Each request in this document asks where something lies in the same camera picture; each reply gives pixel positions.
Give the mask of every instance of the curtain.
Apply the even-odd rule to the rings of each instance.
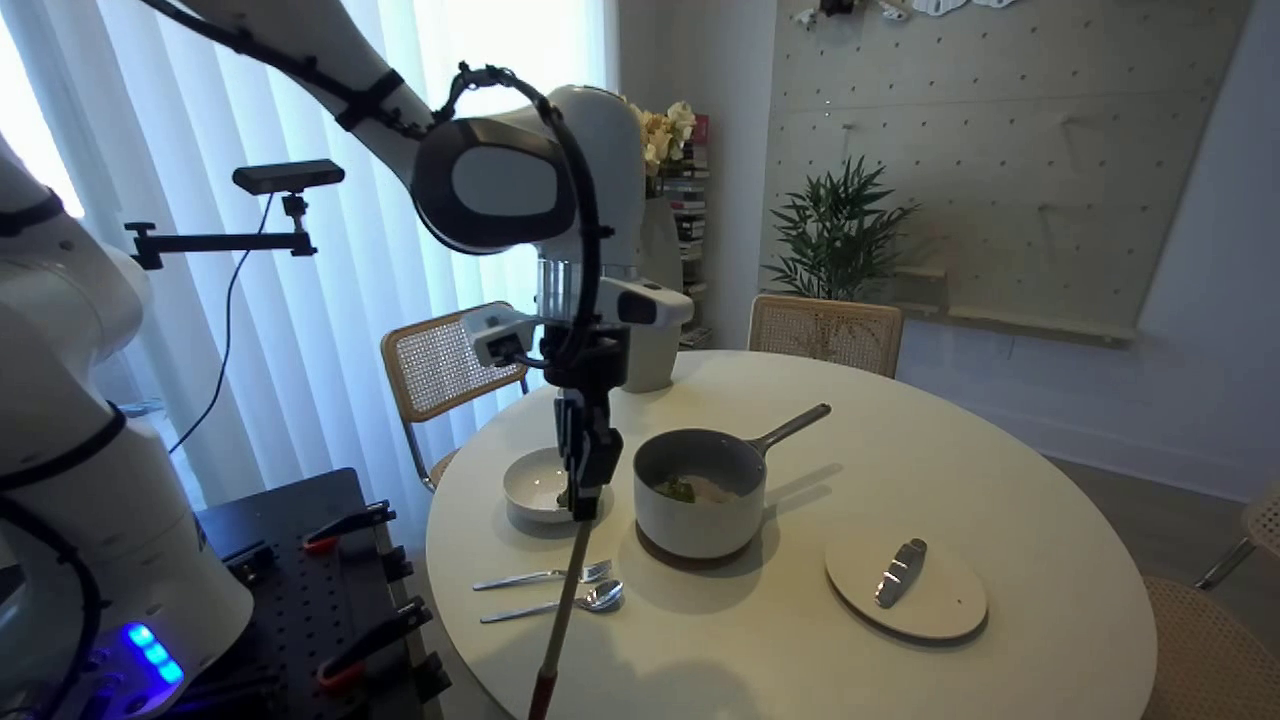
[[[250,233],[262,198],[230,185],[240,164],[337,158],[349,181],[307,193],[307,260],[250,252],[163,256],[141,339],[101,382],[116,402],[152,408],[172,430],[212,394],[214,411],[174,452],[194,507],[276,488],[328,466],[356,466],[366,494],[418,519],[380,337],[394,325],[480,300],[532,303],[537,256],[515,249],[470,260],[444,252],[408,193],[363,143],[281,72],[225,50],[144,4],[0,4],[35,80],[55,143],[83,198],[83,222],[130,249],[122,220],[154,233]],[[509,64],[537,89],[614,84],[613,9],[599,0],[349,0],[366,40],[441,104],[460,58]],[[512,97],[480,92],[470,112]],[[480,398],[437,425],[425,442],[453,446],[512,394]]]

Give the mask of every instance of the pot handle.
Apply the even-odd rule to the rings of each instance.
[[[816,425],[824,415],[831,415],[831,402],[812,402],[809,411],[799,411],[799,415],[782,420],[778,426],[757,436],[753,446],[762,454],[771,442],[796,436],[799,426],[809,426],[809,425]]]

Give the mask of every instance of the wooden chair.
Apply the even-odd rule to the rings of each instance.
[[[529,367],[483,367],[464,337],[464,319],[477,312],[509,312],[512,303],[477,303],[464,312],[430,316],[418,325],[390,326],[380,344],[385,373],[394,394],[401,426],[408,454],[426,488],[441,488],[441,477],[453,458],[444,452],[437,463],[425,458],[415,426],[470,402],[477,394],[518,382],[529,392]]]
[[[1280,490],[1249,505],[1243,538],[1219,553],[1198,582],[1149,574],[1160,669],[1149,720],[1280,717],[1280,660],[1224,604],[1211,600],[1250,549],[1280,555]]]
[[[816,355],[879,374],[896,374],[902,312],[892,303],[851,303],[816,295],[757,295],[753,347]]]

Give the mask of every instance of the round white table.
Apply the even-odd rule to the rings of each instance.
[[[631,452],[667,426],[761,436],[831,402],[767,452],[771,519],[733,562],[657,559],[631,514]],[[684,350],[675,382],[613,392],[627,452],[608,485],[586,559],[627,582],[613,614],[575,610],[552,717],[1138,717],[1156,678],[1156,623],[1138,570],[1039,452],[907,382],[762,350]],[[480,614],[554,600],[554,582],[470,582],[565,569],[570,532],[518,528],[502,466],[552,446],[552,387],[492,420],[446,466],[426,519],[437,614],[464,664],[529,717],[552,614]],[[986,590],[986,623],[959,643],[879,631],[824,570],[831,537],[921,532]]]

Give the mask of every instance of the floor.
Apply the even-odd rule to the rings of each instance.
[[[1130,559],[1149,574],[1191,582],[1238,537],[1238,505],[1231,499],[1063,458],[1061,466],[1094,499],[1094,507],[1111,519],[1120,538],[1130,549]],[[1280,656],[1280,559],[1272,559],[1269,553],[1250,553],[1211,596]],[[446,652],[446,637],[441,631],[441,623],[426,623],[425,640],[444,656],[454,678],[454,688],[446,688],[441,702],[426,702],[426,717],[500,720],[502,713],[483,694],[483,688],[477,688],[477,678],[466,678],[466,669]]]

